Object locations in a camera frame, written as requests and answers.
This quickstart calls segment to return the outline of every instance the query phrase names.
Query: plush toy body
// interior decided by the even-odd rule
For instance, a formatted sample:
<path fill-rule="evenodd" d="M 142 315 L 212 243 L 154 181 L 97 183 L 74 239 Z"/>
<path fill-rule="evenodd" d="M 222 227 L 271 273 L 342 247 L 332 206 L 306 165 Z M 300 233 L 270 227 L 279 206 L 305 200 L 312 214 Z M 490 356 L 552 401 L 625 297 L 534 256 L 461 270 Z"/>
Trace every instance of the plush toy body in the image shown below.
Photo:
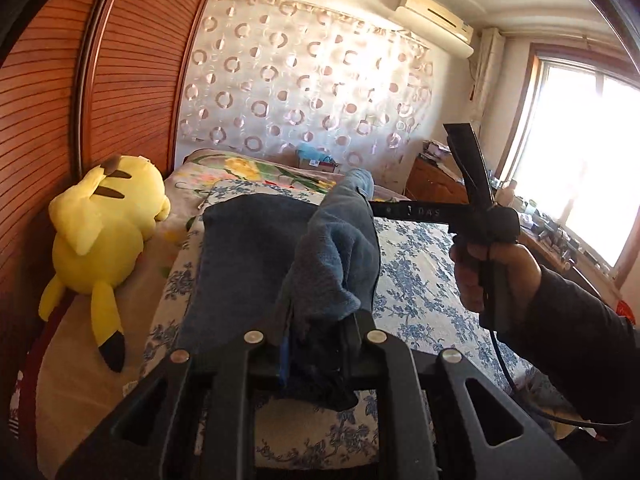
<path fill-rule="evenodd" d="M 43 320 L 66 288 L 91 295 L 95 341 L 109 368 L 124 366 L 124 334 L 113 289 L 130 275 L 156 221 L 169 215 L 158 169 L 144 157 L 119 156 L 90 170 L 49 204 L 57 234 L 56 274 L 40 298 Z"/>

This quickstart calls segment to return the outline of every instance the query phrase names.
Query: black tip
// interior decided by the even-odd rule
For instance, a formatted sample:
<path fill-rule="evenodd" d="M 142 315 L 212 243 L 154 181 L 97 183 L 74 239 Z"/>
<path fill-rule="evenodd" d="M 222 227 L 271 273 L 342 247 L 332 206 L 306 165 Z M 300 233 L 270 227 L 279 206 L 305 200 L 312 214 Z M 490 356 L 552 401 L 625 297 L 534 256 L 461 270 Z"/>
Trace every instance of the black tip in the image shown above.
<path fill-rule="evenodd" d="M 114 332 L 98 348 L 100 355 L 107 366 L 114 372 L 120 373 L 124 366 L 124 336 L 120 332 Z"/>

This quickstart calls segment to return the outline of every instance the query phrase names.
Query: bottle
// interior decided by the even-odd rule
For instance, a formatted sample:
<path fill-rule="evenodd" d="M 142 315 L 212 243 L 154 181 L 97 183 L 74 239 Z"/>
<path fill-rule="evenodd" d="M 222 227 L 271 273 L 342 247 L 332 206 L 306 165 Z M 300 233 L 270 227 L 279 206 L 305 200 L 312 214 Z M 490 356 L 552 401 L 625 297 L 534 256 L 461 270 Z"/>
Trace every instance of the bottle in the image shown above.
<path fill-rule="evenodd" d="M 516 186 L 518 183 L 515 180 L 510 180 L 507 186 L 502 186 L 495 194 L 495 201 L 504 207 L 510 207 L 513 202 L 513 197 L 516 196 Z"/>

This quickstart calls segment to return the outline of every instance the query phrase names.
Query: window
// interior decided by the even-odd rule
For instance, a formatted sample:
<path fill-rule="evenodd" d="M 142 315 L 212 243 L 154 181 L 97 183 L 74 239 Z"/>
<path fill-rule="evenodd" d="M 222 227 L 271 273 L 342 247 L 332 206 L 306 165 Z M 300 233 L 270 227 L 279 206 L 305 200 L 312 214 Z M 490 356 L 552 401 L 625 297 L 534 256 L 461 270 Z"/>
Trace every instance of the window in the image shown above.
<path fill-rule="evenodd" d="M 537 58 L 502 172 L 609 267 L 640 205 L 640 89 L 587 62 Z"/>

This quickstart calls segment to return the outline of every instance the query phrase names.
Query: person's right hand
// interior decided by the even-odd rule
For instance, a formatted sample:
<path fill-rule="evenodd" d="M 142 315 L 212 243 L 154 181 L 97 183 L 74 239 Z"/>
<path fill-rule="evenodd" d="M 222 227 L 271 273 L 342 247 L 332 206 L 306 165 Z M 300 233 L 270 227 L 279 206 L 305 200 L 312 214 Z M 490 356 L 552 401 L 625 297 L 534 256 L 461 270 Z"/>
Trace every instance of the person's right hand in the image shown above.
<path fill-rule="evenodd" d="M 505 264 L 509 287 L 516 303 L 514 320 L 524 319 L 526 309 L 540 288 L 542 278 L 540 266 L 525 246 L 494 243 L 488 250 L 486 246 L 468 244 L 465 250 L 453 245 L 449 256 L 455 263 L 454 275 L 462 305 L 472 312 L 484 310 L 482 287 L 478 280 L 478 261 L 489 259 Z"/>

